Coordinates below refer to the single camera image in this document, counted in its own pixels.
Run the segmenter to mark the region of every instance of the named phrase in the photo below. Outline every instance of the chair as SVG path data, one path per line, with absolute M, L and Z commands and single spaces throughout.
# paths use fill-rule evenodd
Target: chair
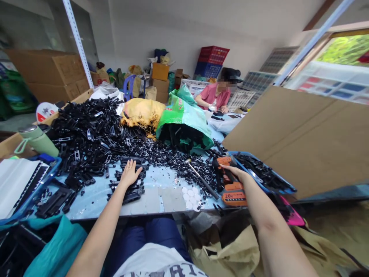
M 123 92 L 124 98 L 126 101 L 131 100 L 133 98 L 133 84 L 135 82 L 136 75 L 130 75 L 124 80 L 123 89 L 120 91 Z M 127 84 L 130 83 L 130 90 L 127 90 Z

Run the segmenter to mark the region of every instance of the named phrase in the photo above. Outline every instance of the white t-shirt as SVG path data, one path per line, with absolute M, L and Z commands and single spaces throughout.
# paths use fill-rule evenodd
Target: white t-shirt
M 130 256 L 113 277 L 207 276 L 186 262 L 175 248 L 147 243 Z

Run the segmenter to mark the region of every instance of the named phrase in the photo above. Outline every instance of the hand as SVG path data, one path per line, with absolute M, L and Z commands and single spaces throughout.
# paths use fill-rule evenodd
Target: hand
M 221 106 L 220 111 L 221 111 L 221 113 L 228 113 L 228 107 L 227 106 Z
M 133 161 L 132 159 L 129 160 L 126 166 L 124 167 L 118 187 L 123 186 L 125 188 L 128 188 L 137 180 L 138 175 L 142 171 L 142 167 L 137 169 L 136 172 L 135 169 L 136 169 L 136 161 Z
M 238 179 L 244 185 L 249 182 L 250 178 L 253 180 L 253 178 L 250 174 L 248 174 L 246 171 L 238 169 L 237 167 L 230 167 L 230 166 L 222 165 L 222 164 L 220 166 L 224 169 L 230 170 L 233 173 L 233 175 L 236 175 L 238 177 Z

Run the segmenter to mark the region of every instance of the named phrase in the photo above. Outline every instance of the blue jeans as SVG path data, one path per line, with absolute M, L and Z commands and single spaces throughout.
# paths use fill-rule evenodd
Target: blue jeans
M 129 219 L 120 237 L 113 240 L 105 259 L 104 276 L 113 276 L 133 253 L 148 242 L 175 248 L 183 259 L 192 263 L 171 215 L 136 217 Z

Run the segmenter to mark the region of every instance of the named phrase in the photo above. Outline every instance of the pink shirt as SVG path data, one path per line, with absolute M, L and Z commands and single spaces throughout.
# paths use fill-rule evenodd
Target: pink shirt
M 223 91 L 221 92 L 218 97 L 215 97 L 216 93 L 216 86 L 217 84 L 209 84 L 207 85 L 204 90 L 200 93 L 201 99 L 204 100 L 206 103 L 213 104 L 216 98 L 216 111 L 220 109 L 221 106 L 226 106 L 231 96 L 231 91 Z M 207 110 L 208 108 L 200 106 L 203 110 Z

